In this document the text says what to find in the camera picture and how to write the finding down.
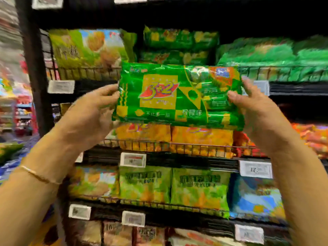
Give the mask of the person's right hand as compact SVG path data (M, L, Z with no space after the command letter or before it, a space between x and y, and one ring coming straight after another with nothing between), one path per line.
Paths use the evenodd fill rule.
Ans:
M281 112L276 103L260 92L247 77L242 77L247 93L247 110L244 115L244 133L267 156L278 152L290 152L292 147L304 146L298 133Z

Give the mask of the person's left hand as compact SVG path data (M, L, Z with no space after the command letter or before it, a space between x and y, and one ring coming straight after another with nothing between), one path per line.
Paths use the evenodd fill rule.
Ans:
M112 120L117 101L99 101L99 88L77 99L51 132L64 149L76 154L100 143L120 122Z

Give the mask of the green and yellow cracker packet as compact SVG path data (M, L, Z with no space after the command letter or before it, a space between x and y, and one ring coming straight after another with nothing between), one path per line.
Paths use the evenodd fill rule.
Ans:
M112 120L242 131L244 115L228 98L242 94L236 66L122 64Z

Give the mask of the person's left forearm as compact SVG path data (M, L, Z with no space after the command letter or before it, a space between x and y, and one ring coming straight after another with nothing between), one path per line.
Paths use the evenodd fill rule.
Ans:
M0 186L0 246L28 246L80 154L47 133Z

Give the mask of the person's right forearm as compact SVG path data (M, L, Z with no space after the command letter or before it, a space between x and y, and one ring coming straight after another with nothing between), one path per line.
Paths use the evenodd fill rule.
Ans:
M268 155L293 246L328 246L328 174L299 138Z

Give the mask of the red cracker packet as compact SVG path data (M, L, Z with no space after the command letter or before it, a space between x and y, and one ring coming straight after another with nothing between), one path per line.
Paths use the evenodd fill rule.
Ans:
M237 157L255 156L258 153L255 143L250 140L247 134L234 131L233 140L233 146Z

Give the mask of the plain green snack packet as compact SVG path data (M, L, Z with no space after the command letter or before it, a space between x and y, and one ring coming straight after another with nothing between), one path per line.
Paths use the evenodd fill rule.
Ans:
M296 67L290 77L297 82L328 82L328 36L314 35L293 45Z
M284 65L296 60L293 41L284 37L238 38L217 48L216 65Z

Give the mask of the large green landscape snack bag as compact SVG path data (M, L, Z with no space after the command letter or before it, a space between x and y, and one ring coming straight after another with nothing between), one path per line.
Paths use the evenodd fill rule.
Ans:
M123 29L53 29L49 38L59 67L114 69L136 60L137 34Z

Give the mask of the green yellow-dotted biscuit packet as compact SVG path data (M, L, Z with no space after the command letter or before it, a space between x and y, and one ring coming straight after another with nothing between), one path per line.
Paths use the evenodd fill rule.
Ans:
M211 53L205 51L179 50L142 50L139 54L139 63L153 63L163 65L208 65Z
M149 28L143 30L144 43L153 49L209 50L219 43L219 32L188 29Z

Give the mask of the black metal shelving unit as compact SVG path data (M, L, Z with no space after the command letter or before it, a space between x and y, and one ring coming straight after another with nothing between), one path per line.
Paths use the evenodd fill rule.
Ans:
M295 42L305 40L310 35L328 36L328 0L147 0L145 3L130 4L115 4L114 0L64 0L61 9L42 10L33 9L32 0L15 0L15 4L23 36L24 57L30 77L40 136L44 136L54 126L52 104L73 103L85 93L107 84L116 84L120 80L120 75L118 79L109 78L102 81L82 78L74 80L76 83L73 94L49 94L47 88L50 80L47 78L46 67L58 66L49 38L50 30L123 29L136 33L137 42L133 48L136 60L132 63L139 63L138 58L142 50L172 50L147 47L143 37L145 26L190 31L218 31L219 43L207 50L211 53L211 58L209 64L204 66L217 66L217 48L223 44L230 44L238 38L284 37L292 40L294 45ZM296 63L293 61L275 66L296 66ZM328 125L328 82L269 82L269 84L269 98L276 103L291 124ZM100 146L98 143L93 149L86 150L85 158L82 163L78 163L78 166L118 166L119 168L122 152L145 153L146 166L230 172L231 177L234 174L240 175L240 160L271 162L271 158L267 155L264 158L234 157L229 159L164 152L133 152ZM328 159L319 157L318 159L327 172ZM68 193L69 183L70 177L65 177L64 183L59 188L60 205L64 209L66 219L65 233L67 233L70 204L90 206L92 207L90 220L102 221L102 246L104 245L103 222L121 223L123 211L145 213L145 226L165 228L165 246L168 244L167 237L174 233L175 228L193 230L209 236L231 237L235 240L235 224L263 228L264 245L247 242L247 246L249 244L251 246L293 246L287 221L273 223L247 219L224 219L188 211L71 201Z

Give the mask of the orange and red snack packet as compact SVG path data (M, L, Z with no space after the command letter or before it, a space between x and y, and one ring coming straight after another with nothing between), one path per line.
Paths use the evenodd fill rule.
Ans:
M292 123L292 127L320 159L328 159L328 125Z

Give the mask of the multicolour landscape snack bag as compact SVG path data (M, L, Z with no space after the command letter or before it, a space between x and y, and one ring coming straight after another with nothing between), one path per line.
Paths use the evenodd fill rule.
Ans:
M69 173L70 196L84 199L118 198L118 166L75 166Z

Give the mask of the distant store aisle shelves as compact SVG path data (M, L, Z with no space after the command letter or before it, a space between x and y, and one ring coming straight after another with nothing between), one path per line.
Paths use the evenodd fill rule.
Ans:
M0 0L0 143L37 132L15 0Z

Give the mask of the light green snack bag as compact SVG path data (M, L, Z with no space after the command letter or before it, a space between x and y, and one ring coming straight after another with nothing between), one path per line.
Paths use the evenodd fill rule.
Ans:
M228 219L230 177L230 172L173 168L170 203Z
M172 176L169 167L119 167L120 198L170 203Z

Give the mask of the blue snack bag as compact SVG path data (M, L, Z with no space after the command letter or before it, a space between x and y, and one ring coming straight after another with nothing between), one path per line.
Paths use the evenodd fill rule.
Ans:
M232 218L286 223L281 193L273 179L234 174L229 184L228 205Z

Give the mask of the green goods pile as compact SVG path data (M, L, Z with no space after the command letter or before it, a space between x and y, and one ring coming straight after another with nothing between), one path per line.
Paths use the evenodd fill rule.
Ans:
M6 161L10 160L12 155L24 147L23 143L18 142L4 142L0 143L0 166L4 165Z

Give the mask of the brown snack bag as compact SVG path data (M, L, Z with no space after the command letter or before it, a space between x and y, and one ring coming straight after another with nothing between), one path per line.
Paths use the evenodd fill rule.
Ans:
M132 246L133 227L104 221L104 246Z
M135 246L165 246L165 228L136 227Z
M69 218L66 239L68 246L101 246L102 221Z

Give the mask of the white and orange snack bag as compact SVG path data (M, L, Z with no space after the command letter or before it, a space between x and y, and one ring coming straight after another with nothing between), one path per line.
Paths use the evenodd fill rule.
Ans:
M167 238L171 246L232 246L227 241L193 230L175 228Z

